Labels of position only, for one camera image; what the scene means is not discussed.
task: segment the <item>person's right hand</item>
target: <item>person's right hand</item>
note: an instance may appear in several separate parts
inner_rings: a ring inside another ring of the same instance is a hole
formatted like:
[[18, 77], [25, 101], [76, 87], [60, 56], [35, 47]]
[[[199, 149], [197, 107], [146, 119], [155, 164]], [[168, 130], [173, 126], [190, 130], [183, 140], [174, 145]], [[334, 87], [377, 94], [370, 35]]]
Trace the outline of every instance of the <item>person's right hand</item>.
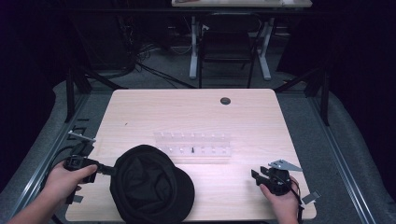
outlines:
[[[290, 179], [293, 180], [291, 181], [291, 188], [297, 192], [297, 180], [292, 176]], [[297, 215], [299, 204], [293, 192], [289, 191], [285, 195], [276, 196], [272, 194], [264, 184], [260, 184], [260, 189], [262, 190], [262, 194], [270, 201], [279, 224], [298, 223]]]

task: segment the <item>black cable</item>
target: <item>black cable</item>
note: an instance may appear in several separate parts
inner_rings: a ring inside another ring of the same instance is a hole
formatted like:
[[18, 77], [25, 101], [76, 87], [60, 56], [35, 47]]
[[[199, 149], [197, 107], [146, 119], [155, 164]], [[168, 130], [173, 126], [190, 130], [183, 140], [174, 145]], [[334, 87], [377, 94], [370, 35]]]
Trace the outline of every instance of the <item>black cable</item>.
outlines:
[[144, 70], [150, 72], [150, 73], [153, 74], [154, 76], [161, 77], [161, 78], [165, 79], [166, 81], [170, 80], [170, 81], [176, 82], [176, 83], [178, 83], [178, 84], [181, 84], [181, 85], [183, 85], [183, 86], [185, 86], [185, 87], [188, 87], [188, 88], [191, 88], [191, 89], [196, 89], [194, 86], [192, 86], [192, 85], [190, 85], [190, 84], [188, 84], [188, 83], [186, 83], [186, 82], [183, 82], [183, 81], [181, 81], [181, 80], [179, 80], [179, 79], [177, 79], [177, 78], [175, 78], [175, 77], [172, 77], [172, 76], [170, 76], [170, 75], [167, 75], [167, 74], [165, 74], [165, 73], [163, 73], [163, 72], [157, 71], [157, 70], [155, 70], [155, 69], [153, 69], [153, 68], [147, 67], [147, 66], [143, 65], [142, 63], [136, 62], [136, 64], [139, 65], [142, 69], [144, 69]]

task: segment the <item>wrist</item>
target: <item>wrist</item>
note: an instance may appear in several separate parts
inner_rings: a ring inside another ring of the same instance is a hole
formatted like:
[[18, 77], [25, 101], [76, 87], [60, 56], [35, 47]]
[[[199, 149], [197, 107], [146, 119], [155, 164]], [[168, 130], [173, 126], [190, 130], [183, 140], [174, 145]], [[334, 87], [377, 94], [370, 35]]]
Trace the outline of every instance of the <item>wrist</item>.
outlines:
[[278, 217], [277, 221], [279, 224], [298, 224], [297, 217], [295, 216]]
[[43, 200], [47, 202], [47, 204], [58, 205], [64, 199], [59, 196], [59, 192], [52, 192], [50, 189], [44, 188], [40, 194], [37, 196], [37, 199]]

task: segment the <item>baseball cap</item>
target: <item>baseball cap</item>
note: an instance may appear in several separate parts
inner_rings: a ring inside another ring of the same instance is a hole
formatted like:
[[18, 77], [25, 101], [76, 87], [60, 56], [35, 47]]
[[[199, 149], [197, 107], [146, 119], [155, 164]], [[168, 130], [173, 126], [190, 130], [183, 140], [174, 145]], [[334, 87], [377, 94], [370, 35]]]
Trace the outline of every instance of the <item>baseball cap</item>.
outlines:
[[192, 209], [191, 178], [156, 147], [140, 145], [120, 156], [111, 176], [110, 192], [124, 221], [172, 224]]

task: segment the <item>wooden table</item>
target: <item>wooden table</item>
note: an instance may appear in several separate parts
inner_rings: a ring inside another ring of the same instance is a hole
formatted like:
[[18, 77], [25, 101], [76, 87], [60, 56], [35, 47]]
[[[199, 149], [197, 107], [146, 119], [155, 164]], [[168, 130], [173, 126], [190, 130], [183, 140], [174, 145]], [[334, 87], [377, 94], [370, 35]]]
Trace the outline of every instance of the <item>wooden table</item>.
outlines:
[[[223, 105], [220, 99], [231, 103]], [[231, 157], [172, 157], [191, 177], [195, 202], [188, 221], [264, 220], [275, 216], [250, 170], [271, 161], [300, 166], [288, 128], [272, 90], [122, 90], [114, 91], [96, 135], [91, 159], [114, 165], [125, 151], [156, 145], [155, 133], [227, 133]], [[290, 172], [309, 194], [304, 174]], [[84, 185], [81, 203], [69, 206], [70, 221], [121, 220], [109, 191], [110, 177], [98, 175]], [[311, 203], [303, 218], [316, 216]]]

